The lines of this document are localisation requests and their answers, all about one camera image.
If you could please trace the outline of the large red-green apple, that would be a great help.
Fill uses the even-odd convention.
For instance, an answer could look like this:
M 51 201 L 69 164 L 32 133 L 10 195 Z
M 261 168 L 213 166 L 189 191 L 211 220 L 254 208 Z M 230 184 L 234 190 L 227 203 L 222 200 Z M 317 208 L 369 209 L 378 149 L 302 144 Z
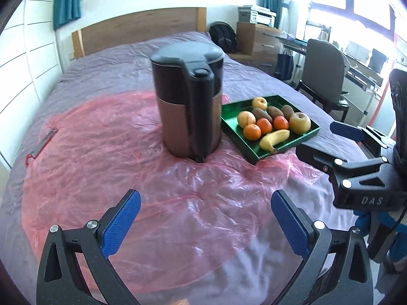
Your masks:
M 298 135 L 307 133 L 311 128 L 311 120 L 302 112 L 295 112 L 289 119 L 290 130 Z

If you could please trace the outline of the orange mandarin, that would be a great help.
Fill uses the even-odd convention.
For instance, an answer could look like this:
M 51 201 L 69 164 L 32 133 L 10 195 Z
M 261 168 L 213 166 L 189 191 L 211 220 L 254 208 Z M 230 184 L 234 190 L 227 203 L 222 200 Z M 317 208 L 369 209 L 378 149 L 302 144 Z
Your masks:
M 243 136 L 249 141 L 258 141 L 261 136 L 261 128 L 256 124 L 247 124 L 243 128 Z
M 273 127 L 275 130 L 289 129 L 290 125 L 284 116 L 277 116 L 273 119 Z

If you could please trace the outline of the yellow banana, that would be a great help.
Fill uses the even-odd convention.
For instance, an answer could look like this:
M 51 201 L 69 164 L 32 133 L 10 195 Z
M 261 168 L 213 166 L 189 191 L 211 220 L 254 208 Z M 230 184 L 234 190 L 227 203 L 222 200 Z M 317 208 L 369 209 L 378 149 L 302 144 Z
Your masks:
M 276 145 L 288 140 L 290 131 L 288 129 L 280 129 L 262 137 L 259 142 L 262 150 L 268 151 L 272 154 L 277 152 Z

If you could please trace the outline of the large brown kiwi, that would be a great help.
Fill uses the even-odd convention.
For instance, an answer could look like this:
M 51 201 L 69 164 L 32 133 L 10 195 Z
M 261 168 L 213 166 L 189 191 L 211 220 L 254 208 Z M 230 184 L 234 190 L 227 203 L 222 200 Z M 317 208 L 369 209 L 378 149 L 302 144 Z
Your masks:
M 267 113 L 267 111 L 260 108 L 253 108 L 252 113 L 255 116 L 256 121 L 264 118 L 268 122 L 272 123 L 272 117 Z

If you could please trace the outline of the small yellow apple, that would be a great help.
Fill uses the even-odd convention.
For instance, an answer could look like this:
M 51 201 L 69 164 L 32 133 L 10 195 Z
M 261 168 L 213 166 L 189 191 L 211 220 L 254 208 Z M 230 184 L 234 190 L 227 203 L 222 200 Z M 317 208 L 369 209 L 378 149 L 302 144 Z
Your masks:
M 268 102 L 264 97 L 256 97 L 252 100 L 253 108 L 258 108 L 260 110 L 267 110 Z

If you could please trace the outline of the round yellow scarred fruit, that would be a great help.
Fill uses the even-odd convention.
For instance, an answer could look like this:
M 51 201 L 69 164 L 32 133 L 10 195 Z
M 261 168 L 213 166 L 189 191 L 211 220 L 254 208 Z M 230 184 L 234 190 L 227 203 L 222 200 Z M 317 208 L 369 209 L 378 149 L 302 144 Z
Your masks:
M 249 111 L 242 111 L 237 116 L 239 127 L 244 128 L 246 125 L 252 125 L 257 122 L 255 115 Z

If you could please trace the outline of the green tray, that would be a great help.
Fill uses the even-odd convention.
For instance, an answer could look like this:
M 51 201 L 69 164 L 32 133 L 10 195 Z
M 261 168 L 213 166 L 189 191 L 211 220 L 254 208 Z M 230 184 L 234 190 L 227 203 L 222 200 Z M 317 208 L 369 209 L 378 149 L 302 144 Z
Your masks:
M 238 125 L 237 116 L 241 111 L 251 111 L 253 109 L 252 99 L 245 101 L 235 101 L 222 106 L 222 130 L 233 142 L 236 148 L 240 151 L 241 155 L 245 157 L 250 164 L 257 164 L 258 161 L 265 159 L 268 156 L 272 156 L 273 153 L 264 151 L 260 148 L 259 142 L 249 141 L 243 135 L 243 129 Z M 290 137 L 276 146 L 278 154 L 284 153 L 289 149 L 292 149 L 303 142 L 316 136 L 320 130 L 320 126 L 314 121 L 311 121 L 311 127 L 308 132 L 303 135 L 290 132 Z

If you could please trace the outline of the steel black electric kettle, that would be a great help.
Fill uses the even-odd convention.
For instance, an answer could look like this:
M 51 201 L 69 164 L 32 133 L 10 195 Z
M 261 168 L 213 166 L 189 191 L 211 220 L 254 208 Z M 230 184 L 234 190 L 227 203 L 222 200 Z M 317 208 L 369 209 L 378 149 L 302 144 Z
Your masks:
M 171 154 L 203 163 L 221 135 L 224 51 L 187 41 L 150 57 L 164 144 Z

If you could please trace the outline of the white desk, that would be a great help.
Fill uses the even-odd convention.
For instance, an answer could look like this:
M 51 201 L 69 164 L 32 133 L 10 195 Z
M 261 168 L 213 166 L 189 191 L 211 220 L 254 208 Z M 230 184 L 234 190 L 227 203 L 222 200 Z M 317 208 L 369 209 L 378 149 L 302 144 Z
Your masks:
M 305 42 L 281 38 L 280 41 L 285 48 L 302 54 L 306 59 L 306 48 L 309 40 Z M 373 117 L 373 110 L 378 106 L 378 90 L 382 83 L 368 77 L 366 73 L 368 68 L 366 66 L 356 65 L 357 61 L 354 58 L 346 54 L 344 56 L 349 62 L 349 68 L 343 83 L 344 98 L 349 103 L 349 110 L 344 122 L 354 126 L 366 126 Z M 296 87 L 302 77 L 302 73 L 296 83 Z

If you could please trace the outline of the grey office chair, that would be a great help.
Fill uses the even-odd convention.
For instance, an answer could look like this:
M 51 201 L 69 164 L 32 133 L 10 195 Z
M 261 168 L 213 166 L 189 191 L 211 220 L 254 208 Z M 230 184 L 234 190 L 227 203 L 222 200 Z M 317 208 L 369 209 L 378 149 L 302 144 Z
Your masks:
M 303 91 L 320 102 L 326 113 L 342 113 L 344 122 L 349 103 L 344 98 L 343 83 L 349 68 L 344 54 L 333 44 L 318 39 L 310 39 L 306 48 L 306 59 L 302 77 L 296 91 Z

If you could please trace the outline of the navy tote bag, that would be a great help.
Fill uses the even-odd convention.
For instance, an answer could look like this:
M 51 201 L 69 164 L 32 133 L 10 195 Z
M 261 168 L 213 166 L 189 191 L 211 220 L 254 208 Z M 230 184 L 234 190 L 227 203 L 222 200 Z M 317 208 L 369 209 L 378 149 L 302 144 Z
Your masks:
M 293 75 L 294 58 L 292 50 L 285 48 L 281 54 L 278 54 L 277 64 L 274 69 L 274 78 L 281 81 L 290 80 Z

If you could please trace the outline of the pink plastic sheet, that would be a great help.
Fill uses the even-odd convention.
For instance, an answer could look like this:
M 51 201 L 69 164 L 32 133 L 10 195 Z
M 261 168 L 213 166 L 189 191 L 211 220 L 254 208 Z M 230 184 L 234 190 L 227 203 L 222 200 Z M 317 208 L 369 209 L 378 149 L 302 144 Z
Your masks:
M 293 151 L 248 163 L 227 136 L 198 164 L 165 148 L 153 92 L 101 96 L 51 117 L 53 139 L 26 168 L 22 225 L 39 257 L 48 228 L 83 226 L 130 189 L 141 211 L 111 259 L 133 293 L 191 284 L 245 249 L 273 191 L 321 173 Z

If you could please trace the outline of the black backpack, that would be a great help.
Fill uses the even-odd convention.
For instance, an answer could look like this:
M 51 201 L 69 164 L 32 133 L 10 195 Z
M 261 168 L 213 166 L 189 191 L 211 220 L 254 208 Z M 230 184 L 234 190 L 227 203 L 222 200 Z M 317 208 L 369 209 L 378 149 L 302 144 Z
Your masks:
M 209 34 L 212 42 L 225 53 L 237 52 L 237 35 L 229 24 L 222 21 L 214 22 L 210 25 Z

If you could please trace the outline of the white printer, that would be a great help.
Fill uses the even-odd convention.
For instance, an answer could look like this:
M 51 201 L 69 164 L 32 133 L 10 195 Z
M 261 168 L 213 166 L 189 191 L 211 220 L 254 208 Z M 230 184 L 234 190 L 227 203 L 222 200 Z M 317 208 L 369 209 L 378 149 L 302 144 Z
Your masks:
M 258 23 L 274 28 L 276 12 L 258 5 L 245 5 L 238 7 L 239 22 Z

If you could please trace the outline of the white wardrobe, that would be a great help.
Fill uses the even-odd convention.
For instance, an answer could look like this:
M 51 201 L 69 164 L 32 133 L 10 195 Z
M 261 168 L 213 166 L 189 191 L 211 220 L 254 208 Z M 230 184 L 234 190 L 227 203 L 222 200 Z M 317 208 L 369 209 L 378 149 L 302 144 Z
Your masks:
M 1 160 L 11 168 L 61 74 L 51 0 L 23 0 L 1 32 Z

